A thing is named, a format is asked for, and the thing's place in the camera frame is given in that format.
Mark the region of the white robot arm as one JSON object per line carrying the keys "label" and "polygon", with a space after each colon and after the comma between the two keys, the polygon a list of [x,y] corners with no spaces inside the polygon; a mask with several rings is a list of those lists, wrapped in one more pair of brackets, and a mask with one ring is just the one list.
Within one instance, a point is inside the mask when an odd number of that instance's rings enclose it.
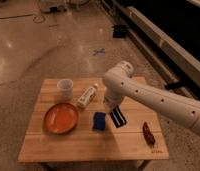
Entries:
{"label": "white robot arm", "polygon": [[104,102],[109,108],[120,105],[125,97],[129,97],[200,137],[200,101],[139,83],[132,79],[133,73],[132,64],[121,61],[103,75]]}

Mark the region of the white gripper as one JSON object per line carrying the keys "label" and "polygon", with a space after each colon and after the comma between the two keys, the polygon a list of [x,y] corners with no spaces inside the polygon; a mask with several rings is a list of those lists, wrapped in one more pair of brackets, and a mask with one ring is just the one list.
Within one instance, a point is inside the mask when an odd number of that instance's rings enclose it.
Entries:
{"label": "white gripper", "polygon": [[[111,90],[106,90],[105,94],[104,94],[104,104],[109,108],[109,109],[113,109],[116,105],[120,105],[123,101],[123,96],[113,92]],[[120,108],[118,106],[116,106],[114,108],[114,113],[111,112],[109,115],[115,125],[116,128],[120,127],[120,124],[126,124],[127,121],[124,117],[124,115],[122,114]]]}

